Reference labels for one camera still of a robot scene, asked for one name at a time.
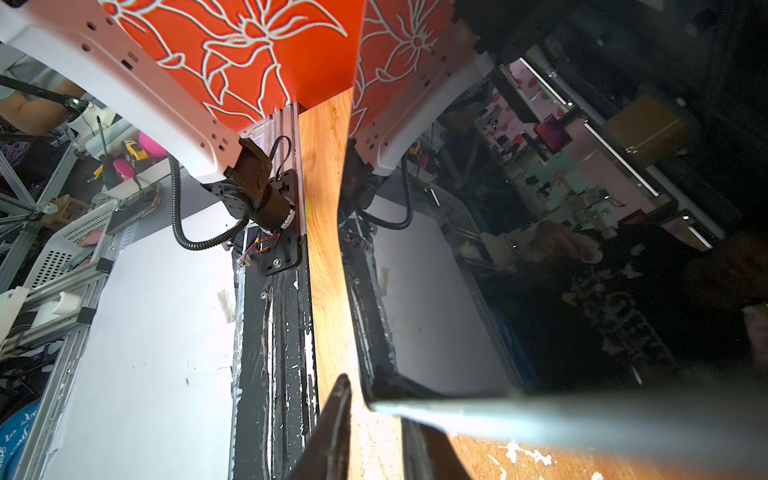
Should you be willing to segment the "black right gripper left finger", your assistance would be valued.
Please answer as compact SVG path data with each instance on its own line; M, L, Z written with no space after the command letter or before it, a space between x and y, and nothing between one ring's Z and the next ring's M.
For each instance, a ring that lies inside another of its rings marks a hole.
M349 472L352 388L336 379L305 450L287 479L346 480Z

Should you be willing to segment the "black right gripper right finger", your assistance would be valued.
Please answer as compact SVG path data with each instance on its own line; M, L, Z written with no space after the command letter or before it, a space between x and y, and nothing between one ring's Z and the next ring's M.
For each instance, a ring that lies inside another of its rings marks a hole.
M403 419L402 434L405 479L471 478L444 432Z

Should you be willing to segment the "phone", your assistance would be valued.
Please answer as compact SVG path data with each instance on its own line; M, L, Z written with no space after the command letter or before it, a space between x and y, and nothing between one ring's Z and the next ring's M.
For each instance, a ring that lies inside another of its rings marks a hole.
M366 2L338 218L372 410L766 477L765 2Z

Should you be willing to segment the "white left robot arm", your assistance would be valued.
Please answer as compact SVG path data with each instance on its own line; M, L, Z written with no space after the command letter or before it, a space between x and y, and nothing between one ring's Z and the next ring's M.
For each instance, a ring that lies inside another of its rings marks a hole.
M168 152L172 229L181 247L207 250L255 224L265 236L248 242L244 252L276 251L296 217L294 202L271 176L276 153L208 113L98 2L4 1L1 40L80 85ZM224 204L234 226L207 240L185 235L183 171Z

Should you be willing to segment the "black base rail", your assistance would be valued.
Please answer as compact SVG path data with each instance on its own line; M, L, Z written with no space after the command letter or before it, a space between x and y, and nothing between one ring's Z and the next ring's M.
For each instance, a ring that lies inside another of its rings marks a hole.
M316 423L306 253L300 218L280 234L252 225L236 244L232 479L284 478Z

